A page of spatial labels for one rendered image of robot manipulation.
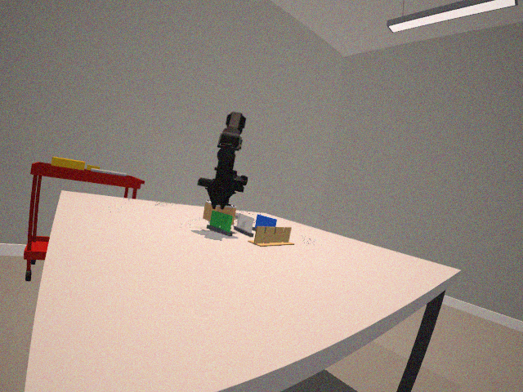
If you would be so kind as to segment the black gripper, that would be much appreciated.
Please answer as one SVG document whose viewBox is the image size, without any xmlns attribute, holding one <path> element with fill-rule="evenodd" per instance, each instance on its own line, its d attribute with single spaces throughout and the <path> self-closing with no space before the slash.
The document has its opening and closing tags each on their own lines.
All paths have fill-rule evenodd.
<svg viewBox="0 0 523 392">
<path fill-rule="evenodd" d="M 226 183 L 225 180 L 222 180 L 222 176 L 224 172 L 226 172 L 226 169 L 230 169 L 231 173 L 234 172 L 233 167 L 218 164 L 214 169 L 217 170 L 216 179 L 207 179 L 203 177 L 198 179 L 197 185 L 204 186 L 208 191 L 213 209 L 216 209 L 217 207 L 218 194 L 220 194 L 220 209 L 223 210 L 230 196 L 236 194 L 234 191 L 244 192 L 244 186 L 242 186 L 242 189 L 233 189 Z"/>
</svg>

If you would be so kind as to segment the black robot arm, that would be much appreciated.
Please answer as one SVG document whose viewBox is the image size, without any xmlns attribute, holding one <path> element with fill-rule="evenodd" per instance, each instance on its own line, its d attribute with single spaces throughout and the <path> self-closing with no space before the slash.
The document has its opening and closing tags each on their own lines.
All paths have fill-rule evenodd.
<svg viewBox="0 0 523 392">
<path fill-rule="evenodd" d="M 242 133 L 246 118 L 242 113 L 232 112 L 227 114 L 226 125 L 217 144 L 219 149 L 217 153 L 218 164 L 233 167 L 235 161 L 235 151 L 239 151 L 242 145 L 242 137 L 239 136 Z M 238 147 L 238 148 L 237 148 Z M 242 189 L 243 185 L 246 185 L 248 178 L 246 176 L 238 176 L 237 171 L 233 173 L 230 169 L 226 169 L 222 176 L 222 180 L 233 189 Z"/>
</svg>

